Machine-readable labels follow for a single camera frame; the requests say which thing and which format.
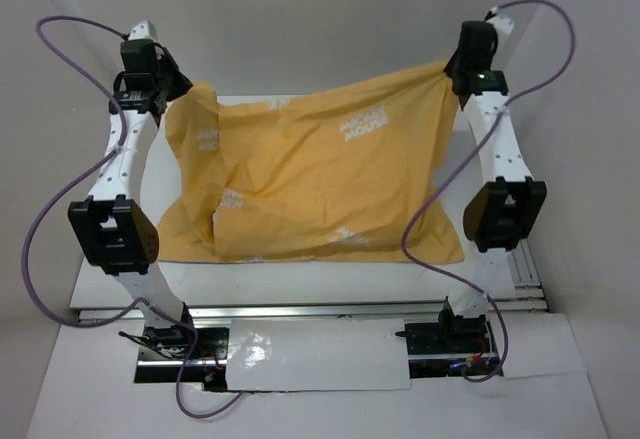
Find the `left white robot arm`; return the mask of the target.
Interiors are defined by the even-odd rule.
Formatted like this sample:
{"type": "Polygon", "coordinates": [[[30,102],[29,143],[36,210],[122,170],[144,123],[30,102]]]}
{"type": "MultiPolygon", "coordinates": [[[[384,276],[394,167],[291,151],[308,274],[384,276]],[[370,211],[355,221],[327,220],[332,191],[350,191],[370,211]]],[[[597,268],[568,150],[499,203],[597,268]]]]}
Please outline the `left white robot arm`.
{"type": "Polygon", "coordinates": [[[106,162],[87,198],[70,204],[68,218],[88,263],[113,277],[142,312],[142,344],[184,358],[196,349],[198,335],[187,306],[159,269],[159,234],[139,201],[166,106],[192,84],[152,39],[127,39],[120,54],[124,69],[109,104],[106,162]]]}

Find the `white cover plate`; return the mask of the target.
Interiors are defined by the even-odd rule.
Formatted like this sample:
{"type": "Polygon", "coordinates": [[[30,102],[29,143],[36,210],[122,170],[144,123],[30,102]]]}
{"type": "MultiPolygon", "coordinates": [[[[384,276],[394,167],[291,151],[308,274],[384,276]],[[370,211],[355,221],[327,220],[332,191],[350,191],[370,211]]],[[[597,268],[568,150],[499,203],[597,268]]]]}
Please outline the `white cover plate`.
{"type": "Polygon", "coordinates": [[[242,320],[229,330],[232,391],[395,391],[410,387],[400,319],[242,320]]]}

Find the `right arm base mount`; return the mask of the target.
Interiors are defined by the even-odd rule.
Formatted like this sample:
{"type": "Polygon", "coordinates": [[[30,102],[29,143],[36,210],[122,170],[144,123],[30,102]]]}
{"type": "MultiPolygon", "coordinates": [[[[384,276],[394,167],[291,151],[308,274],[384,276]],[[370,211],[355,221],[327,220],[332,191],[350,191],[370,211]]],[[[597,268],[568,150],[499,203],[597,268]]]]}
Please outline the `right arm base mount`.
{"type": "Polygon", "coordinates": [[[480,378],[498,369],[499,353],[485,315],[459,322],[441,311],[437,320],[406,322],[394,336],[405,341],[411,379],[480,378]]]}

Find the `orange pillowcase with blue back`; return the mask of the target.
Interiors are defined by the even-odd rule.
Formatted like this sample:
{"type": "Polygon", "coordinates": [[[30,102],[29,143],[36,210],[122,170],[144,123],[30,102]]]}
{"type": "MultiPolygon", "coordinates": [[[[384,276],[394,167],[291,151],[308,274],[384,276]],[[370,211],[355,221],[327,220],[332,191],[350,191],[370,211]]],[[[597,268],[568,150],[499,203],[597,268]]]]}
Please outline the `orange pillowcase with blue back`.
{"type": "Polygon", "coordinates": [[[194,85],[165,116],[181,193],[158,225],[160,259],[460,262],[454,225],[427,201],[457,109],[440,62],[239,105],[194,85]]]}

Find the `aluminium side rail frame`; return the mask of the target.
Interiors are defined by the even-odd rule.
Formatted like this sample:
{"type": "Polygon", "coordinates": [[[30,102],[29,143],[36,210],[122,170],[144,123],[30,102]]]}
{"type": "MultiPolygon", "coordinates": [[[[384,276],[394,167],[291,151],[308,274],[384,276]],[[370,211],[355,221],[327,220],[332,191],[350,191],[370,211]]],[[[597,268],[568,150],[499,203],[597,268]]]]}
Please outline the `aluminium side rail frame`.
{"type": "Polygon", "coordinates": [[[521,241],[508,259],[509,270],[520,309],[549,313],[550,308],[527,240],[521,241]]]}

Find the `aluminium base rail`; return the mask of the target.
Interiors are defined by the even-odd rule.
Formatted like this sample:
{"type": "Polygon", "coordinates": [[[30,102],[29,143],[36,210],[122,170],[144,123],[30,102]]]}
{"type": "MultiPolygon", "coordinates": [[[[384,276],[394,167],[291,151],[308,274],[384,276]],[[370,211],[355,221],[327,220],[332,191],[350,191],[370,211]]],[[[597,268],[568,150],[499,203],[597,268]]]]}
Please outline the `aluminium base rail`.
{"type": "MultiPolygon", "coordinates": [[[[542,312],[548,311],[543,298],[497,301],[501,312],[542,312]]],[[[247,307],[191,307],[194,320],[233,320],[257,318],[333,318],[333,317],[382,317],[382,316],[418,316],[437,315],[442,309],[435,302],[395,302],[370,304],[320,304],[320,305],[283,305],[283,306],[247,306],[247,307]]],[[[109,309],[85,309],[79,311],[82,322],[107,319],[115,314],[109,309]]]]}

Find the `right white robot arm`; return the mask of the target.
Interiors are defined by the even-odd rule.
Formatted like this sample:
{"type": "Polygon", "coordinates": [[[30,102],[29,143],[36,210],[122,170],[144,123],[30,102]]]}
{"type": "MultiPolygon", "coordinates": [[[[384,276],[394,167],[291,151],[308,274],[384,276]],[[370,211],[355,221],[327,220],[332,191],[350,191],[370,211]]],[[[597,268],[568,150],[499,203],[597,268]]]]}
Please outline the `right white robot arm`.
{"type": "Polygon", "coordinates": [[[499,40],[512,29],[511,21],[501,17],[463,22],[444,69],[479,148],[482,174],[482,185],[462,215],[463,232],[479,264],[471,285],[445,300],[436,328],[438,343],[448,351],[460,350],[484,332],[486,295],[510,253],[528,237],[547,196],[546,184],[533,178],[522,158],[504,73],[492,67],[499,40]]]}

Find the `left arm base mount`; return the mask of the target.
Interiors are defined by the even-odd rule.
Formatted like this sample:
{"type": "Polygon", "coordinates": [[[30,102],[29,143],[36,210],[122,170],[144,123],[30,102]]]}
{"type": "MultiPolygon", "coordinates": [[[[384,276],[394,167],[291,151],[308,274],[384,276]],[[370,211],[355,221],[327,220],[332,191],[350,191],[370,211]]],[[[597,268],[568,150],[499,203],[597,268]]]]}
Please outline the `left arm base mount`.
{"type": "MultiPolygon", "coordinates": [[[[118,336],[138,347],[135,384],[175,383],[191,345],[154,342],[145,328],[138,335],[119,331],[118,336]]],[[[193,383],[207,392],[226,392],[226,364],[230,337],[229,325],[198,327],[198,343],[189,356],[181,376],[182,383],[193,383]]]]}

